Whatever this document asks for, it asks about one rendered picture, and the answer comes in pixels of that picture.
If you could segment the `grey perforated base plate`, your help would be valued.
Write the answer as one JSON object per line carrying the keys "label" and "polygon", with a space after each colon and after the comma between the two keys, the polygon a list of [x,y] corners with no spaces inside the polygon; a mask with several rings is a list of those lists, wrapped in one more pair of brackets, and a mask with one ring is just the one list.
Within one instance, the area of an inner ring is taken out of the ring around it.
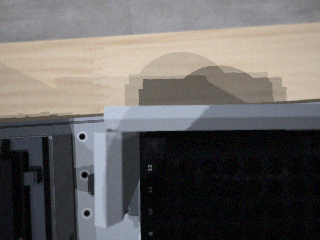
{"label": "grey perforated base plate", "polygon": [[0,123],[0,137],[72,134],[77,240],[139,240],[138,184],[122,222],[95,226],[94,132],[107,132],[103,118]]}

